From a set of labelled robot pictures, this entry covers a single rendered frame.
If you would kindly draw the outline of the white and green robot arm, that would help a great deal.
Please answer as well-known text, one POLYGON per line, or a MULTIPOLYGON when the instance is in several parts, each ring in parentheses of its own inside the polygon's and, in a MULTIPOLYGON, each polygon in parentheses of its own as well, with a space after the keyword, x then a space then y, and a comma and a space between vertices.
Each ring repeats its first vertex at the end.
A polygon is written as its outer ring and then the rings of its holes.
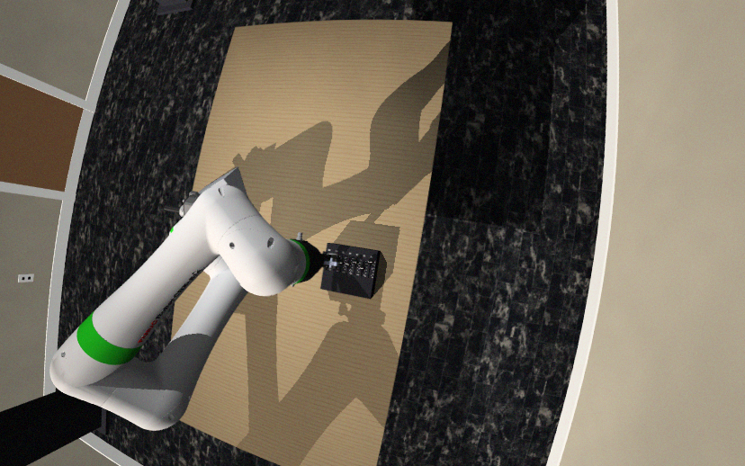
POLYGON ((302 233, 285 239, 238 188, 216 185, 199 195, 189 192, 181 207, 165 205, 182 220, 65 341, 49 368, 61 392, 147 430, 166 429, 184 415, 212 348, 248 292, 275 295, 319 269, 319 254, 302 233), (153 362, 135 358, 203 271, 211 279, 165 350, 153 362))

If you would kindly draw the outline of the black lighting desk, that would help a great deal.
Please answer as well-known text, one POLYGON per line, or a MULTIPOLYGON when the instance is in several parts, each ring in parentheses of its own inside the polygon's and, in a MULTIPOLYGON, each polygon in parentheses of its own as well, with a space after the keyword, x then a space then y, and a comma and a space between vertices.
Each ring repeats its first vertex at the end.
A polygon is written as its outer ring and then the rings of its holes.
POLYGON ((326 252, 337 254, 338 266, 323 267, 320 289, 371 299, 381 251, 327 243, 326 252))

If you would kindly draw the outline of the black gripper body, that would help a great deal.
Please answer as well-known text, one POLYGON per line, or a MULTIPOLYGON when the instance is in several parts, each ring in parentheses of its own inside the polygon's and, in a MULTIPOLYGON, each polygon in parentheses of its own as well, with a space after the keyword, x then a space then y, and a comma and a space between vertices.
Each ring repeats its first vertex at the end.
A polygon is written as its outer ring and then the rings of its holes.
POLYGON ((319 269, 318 269, 318 271, 319 271, 321 267, 327 267, 328 266, 327 264, 324 264, 324 262, 325 261, 328 261, 328 259, 326 257, 322 256, 318 249, 317 249, 317 251, 319 253, 319 269))

